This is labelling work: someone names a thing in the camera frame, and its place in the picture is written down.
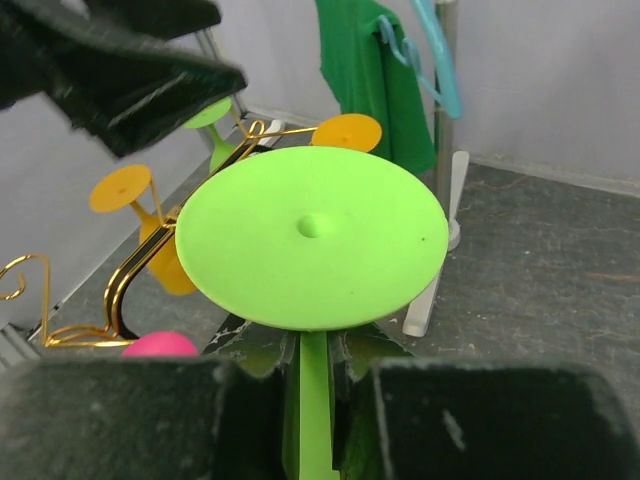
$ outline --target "gray wall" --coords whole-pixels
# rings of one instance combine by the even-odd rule
[[[411,2],[382,3],[423,43],[428,68]],[[246,69],[250,108],[308,121],[338,112],[318,70],[313,0],[219,4],[216,40]],[[506,166],[640,180],[638,25],[638,0],[460,0],[457,143]]]
[[[192,39],[183,47],[195,49]],[[129,164],[152,168],[160,195],[167,197],[207,157],[195,131],[177,131],[153,148],[114,163],[97,141],[71,133],[69,122],[45,97],[33,97],[0,113],[0,267],[26,253],[51,259],[52,304],[68,296],[138,226],[130,209],[99,215],[89,209],[94,185]],[[142,204],[153,205],[150,193]],[[33,326],[40,319],[42,269],[24,264],[27,290],[0,302],[0,326]],[[17,274],[6,276],[0,292],[15,290]]]

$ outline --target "green disc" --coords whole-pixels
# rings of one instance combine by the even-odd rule
[[[262,153],[213,176],[178,216],[178,257],[212,301],[254,322],[337,330],[392,313],[447,251],[435,197],[407,171],[336,147]]]
[[[231,97],[208,106],[183,125],[184,128],[202,128],[217,122],[231,110]]]

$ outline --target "green cloth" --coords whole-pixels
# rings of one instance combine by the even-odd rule
[[[433,167],[435,149],[422,109],[418,81],[381,41],[378,17],[404,33],[397,17],[371,0],[316,0],[322,74],[342,113],[362,113],[382,125],[372,152],[417,174]]]

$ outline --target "concrete floor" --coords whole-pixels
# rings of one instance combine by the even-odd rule
[[[306,142],[285,138],[277,146]],[[166,206],[195,187],[206,163]],[[638,212],[640,199],[472,165],[459,213],[462,242],[447,259],[427,335],[402,335],[401,319],[379,326],[419,356],[591,365],[619,392],[640,431]],[[134,234],[62,306],[54,326],[101,324],[106,283],[136,246]],[[127,293],[124,316],[139,334],[172,329],[204,347],[226,312],[199,293],[170,297],[143,272]]]

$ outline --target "orange object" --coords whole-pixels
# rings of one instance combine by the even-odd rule
[[[322,122],[311,137],[311,145],[370,152],[381,138],[382,127],[374,118],[347,113]]]
[[[147,213],[138,203],[138,198],[149,186],[158,210],[157,215]],[[142,244],[164,223],[160,200],[149,167],[130,165],[121,168],[102,179],[89,196],[89,206],[98,213],[114,212],[127,205],[133,208],[140,219],[139,244]],[[197,290],[180,265],[173,236],[147,263],[147,267],[172,295],[188,295]]]

